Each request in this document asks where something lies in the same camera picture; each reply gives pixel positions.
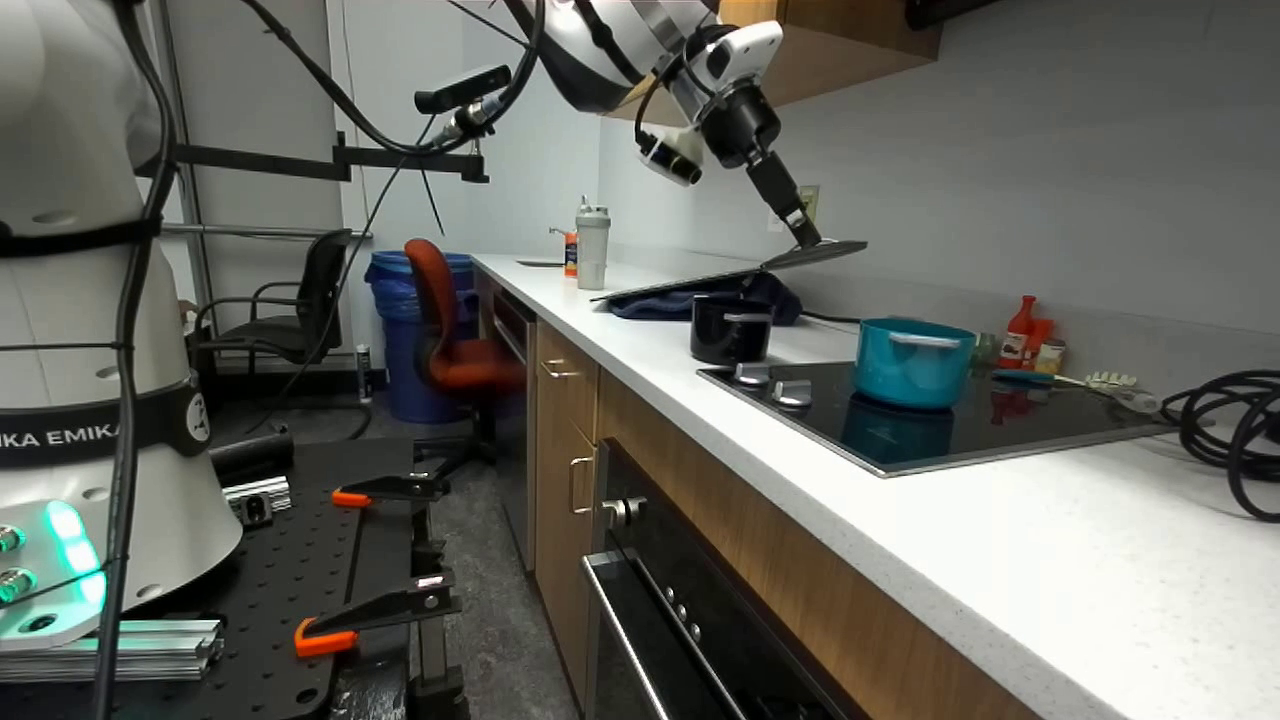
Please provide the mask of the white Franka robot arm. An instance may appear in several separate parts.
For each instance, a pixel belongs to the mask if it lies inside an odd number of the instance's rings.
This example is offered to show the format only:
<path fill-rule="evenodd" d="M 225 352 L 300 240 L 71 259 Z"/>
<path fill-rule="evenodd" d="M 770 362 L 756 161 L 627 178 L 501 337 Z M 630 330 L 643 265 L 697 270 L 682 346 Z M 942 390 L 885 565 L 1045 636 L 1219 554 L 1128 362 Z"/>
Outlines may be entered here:
<path fill-rule="evenodd" d="M 4 662 L 95 636 L 225 565 L 243 536 L 196 430 L 203 395 L 154 248 L 175 141 L 137 4 L 0 0 Z M 528 41 L 517 89 L 464 100 L 423 156 L 501 121 L 545 66 L 580 112 L 661 84 L 721 165 L 777 178 L 770 121 L 751 141 L 726 121 L 770 112 L 761 84 L 779 21 L 726 21 L 712 0 L 504 4 Z M 816 244 L 770 178 L 768 203 Z"/>

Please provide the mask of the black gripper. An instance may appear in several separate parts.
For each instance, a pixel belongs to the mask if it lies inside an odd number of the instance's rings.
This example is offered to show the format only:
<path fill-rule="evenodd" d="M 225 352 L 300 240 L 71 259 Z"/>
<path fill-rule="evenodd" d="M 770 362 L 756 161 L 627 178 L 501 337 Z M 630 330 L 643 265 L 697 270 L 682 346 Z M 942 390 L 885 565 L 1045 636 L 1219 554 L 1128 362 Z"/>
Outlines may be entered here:
<path fill-rule="evenodd" d="M 818 240 L 793 172 L 779 156 L 768 156 L 779 135 L 779 121 L 756 84 L 739 84 L 721 98 L 704 112 L 698 135 L 722 169 L 746 165 L 756 193 L 799 248 L 811 248 Z"/>

